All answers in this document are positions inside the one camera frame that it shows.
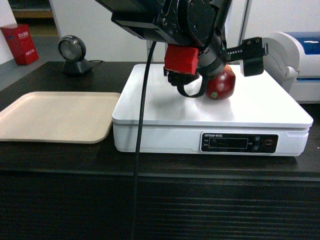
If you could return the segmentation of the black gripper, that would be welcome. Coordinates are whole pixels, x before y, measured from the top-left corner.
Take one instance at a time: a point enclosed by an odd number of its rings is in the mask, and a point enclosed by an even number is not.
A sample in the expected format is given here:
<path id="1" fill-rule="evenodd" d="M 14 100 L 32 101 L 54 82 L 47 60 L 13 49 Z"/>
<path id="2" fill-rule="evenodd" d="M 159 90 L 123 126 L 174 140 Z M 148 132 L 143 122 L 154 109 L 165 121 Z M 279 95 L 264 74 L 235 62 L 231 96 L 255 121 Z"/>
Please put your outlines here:
<path id="1" fill-rule="evenodd" d="M 226 22 L 230 0 L 163 0 L 159 9 L 161 41 L 167 45 L 179 45 L 199 49 L 195 74 L 178 73 L 163 68 L 168 82 L 180 95 L 199 98 L 206 92 L 209 78 L 199 70 L 210 68 L 214 72 L 225 64 L 225 44 L 222 32 Z M 268 44 L 261 37 L 244 39 L 237 47 L 227 49 L 229 61 L 240 61 L 243 76 L 257 76 L 264 72 L 264 56 Z"/>

